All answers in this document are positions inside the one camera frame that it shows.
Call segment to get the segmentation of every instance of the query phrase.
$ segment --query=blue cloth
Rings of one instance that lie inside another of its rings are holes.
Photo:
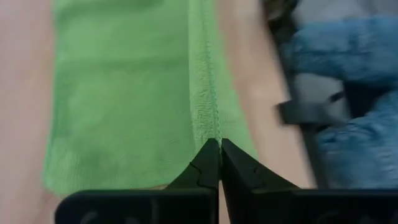
[[[297,73],[385,88],[365,116],[318,135],[334,188],[398,187],[398,17],[305,26],[285,46]]]

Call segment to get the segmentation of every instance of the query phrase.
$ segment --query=beige surface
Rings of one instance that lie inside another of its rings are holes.
[[[286,100],[257,0],[219,0],[231,69],[261,162],[312,186],[296,130],[274,105]],[[0,0],[0,223],[52,223],[59,199],[43,189],[50,120],[53,33],[50,0]],[[221,217],[226,220],[225,205]]]

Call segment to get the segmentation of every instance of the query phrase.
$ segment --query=green microfiber towel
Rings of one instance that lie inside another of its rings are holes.
[[[54,193],[167,184],[208,138],[256,156],[213,0],[58,0],[55,27]]]

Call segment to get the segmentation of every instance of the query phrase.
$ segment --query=black plastic piece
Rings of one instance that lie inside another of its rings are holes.
[[[56,224],[218,223],[220,148],[209,139],[164,190],[92,190],[73,194],[55,213]]]
[[[265,221],[273,216],[268,211],[274,204],[259,200],[257,194],[298,187],[264,167],[228,139],[223,139],[221,150],[223,188],[231,224],[269,223]]]
[[[304,124],[316,127],[341,125],[337,119],[329,115],[326,105],[290,100],[277,107],[285,124]]]
[[[209,139],[189,166],[166,189],[205,187],[218,191],[220,181],[220,147]]]

